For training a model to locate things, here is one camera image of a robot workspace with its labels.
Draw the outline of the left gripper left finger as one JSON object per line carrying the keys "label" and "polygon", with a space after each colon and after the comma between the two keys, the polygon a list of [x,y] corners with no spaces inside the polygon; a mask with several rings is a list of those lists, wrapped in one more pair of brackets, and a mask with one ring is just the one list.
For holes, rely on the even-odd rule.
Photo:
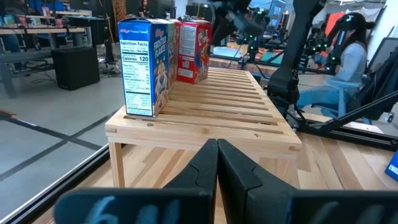
{"label": "left gripper left finger", "polygon": [[87,188],[56,202],[56,224],[212,224],[218,143],[209,139],[161,189]]}

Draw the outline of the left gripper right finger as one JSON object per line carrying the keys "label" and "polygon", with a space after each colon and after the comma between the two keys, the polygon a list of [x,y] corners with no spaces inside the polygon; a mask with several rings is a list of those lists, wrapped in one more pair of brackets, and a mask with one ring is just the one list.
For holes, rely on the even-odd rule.
{"label": "left gripper right finger", "polygon": [[398,224],[398,191],[296,189],[225,139],[218,153],[228,224]]}

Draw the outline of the blue Frosted Flakes cereal box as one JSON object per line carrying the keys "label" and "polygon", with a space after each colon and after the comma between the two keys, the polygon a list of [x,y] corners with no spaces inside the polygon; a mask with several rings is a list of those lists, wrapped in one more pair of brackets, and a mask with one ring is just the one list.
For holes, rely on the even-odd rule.
{"label": "blue Frosted Flakes cereal box", "polygon": [[386,166],[384,171],[389,177],[398,182],[398,150],[393,155],[390,163]]}
{"label": "blue Frosted Flakes cereal box", "polygon": [[172,86],[173,22],[141,17],[118,22],[126,113],[156,117]]}

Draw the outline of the red Froot Loops cereal box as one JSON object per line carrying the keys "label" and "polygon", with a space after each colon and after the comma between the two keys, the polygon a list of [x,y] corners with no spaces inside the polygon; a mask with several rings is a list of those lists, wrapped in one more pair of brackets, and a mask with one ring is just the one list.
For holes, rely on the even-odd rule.
{"label": "red Froot Loops cereal box", "polygon": [[178,81],[195,84],[207,78],[211,40],[210,22],[190,20],[180,24]]}

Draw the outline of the wooden slatted shelf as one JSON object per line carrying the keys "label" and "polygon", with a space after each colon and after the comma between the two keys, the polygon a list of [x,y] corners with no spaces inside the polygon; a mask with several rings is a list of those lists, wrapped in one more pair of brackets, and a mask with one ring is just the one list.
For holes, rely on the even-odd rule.
{"label": "wooden slatted shelf", "polygon": [[302,142],[249,71],[211,67],[207,79],[175,82],[155,117],[128,115],[122,106],[105,124],[115,187],[124,187],[122,145],[197,151],[209,138],[245,153],[294,160]]}

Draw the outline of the person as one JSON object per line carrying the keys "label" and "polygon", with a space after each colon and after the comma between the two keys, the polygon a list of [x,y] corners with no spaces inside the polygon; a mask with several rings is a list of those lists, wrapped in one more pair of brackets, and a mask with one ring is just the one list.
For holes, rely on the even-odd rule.
{"label": "person", "polygon": [[148,0],[141,0],[141,5],[138,8],[138,15],[140,17],[149,17]]}
{"label": "person", "polygon": [[345,14],[336,22],[335,30],[328,36],[333,46],[326,61],[337,66],[335,74],[327,76],[322,85],[301,91],[296,104],[298,111],[306,106],[322,106],[325,116],[339,115],[331,109],[346,106],[363,86],[368,59],[367,33],[374,26],[374,22],[368,22],[358,12]]}

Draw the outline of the black floor cabinet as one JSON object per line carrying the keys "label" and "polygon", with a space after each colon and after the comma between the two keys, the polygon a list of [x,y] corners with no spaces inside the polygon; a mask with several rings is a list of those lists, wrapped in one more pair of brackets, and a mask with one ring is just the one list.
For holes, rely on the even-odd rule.
{"label": "black floor cabinet", "polygon": [[73,91],[100,81],[97,51],[92,47],[72,47],[51,51],[59,88]]}

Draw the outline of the black office chair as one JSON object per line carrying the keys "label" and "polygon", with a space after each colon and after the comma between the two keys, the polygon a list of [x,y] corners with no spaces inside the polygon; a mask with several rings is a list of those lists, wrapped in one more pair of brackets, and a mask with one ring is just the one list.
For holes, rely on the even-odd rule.
{"label": "black office chair", "polygon": [[388,96],[398,91],[398,47],[387,60],[371,75],[370,81],[353,97],[347,105],[351,118],[378,120],[383,113],[390,112],[398,97]]}

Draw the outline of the wooden workbench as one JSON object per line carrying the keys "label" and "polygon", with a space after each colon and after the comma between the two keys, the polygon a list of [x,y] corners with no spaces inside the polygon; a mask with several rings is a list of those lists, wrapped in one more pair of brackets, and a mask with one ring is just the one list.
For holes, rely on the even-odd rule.
{"label": "wooden workbench", "polygon": [[[39,27],[39,28],[10,28],[10,27],[0,27],[0,35],[9,34],[82,34],[86,31],[82,27],[71,27],[71,28],[49,28],[49,27]],[[11,63],[11,62],[23,62],[28,60],[37,60],[42,58],[51,57],[51,50],[36,50],[30,52],[19,52],[5,54],[0,47],[0,63]]]}

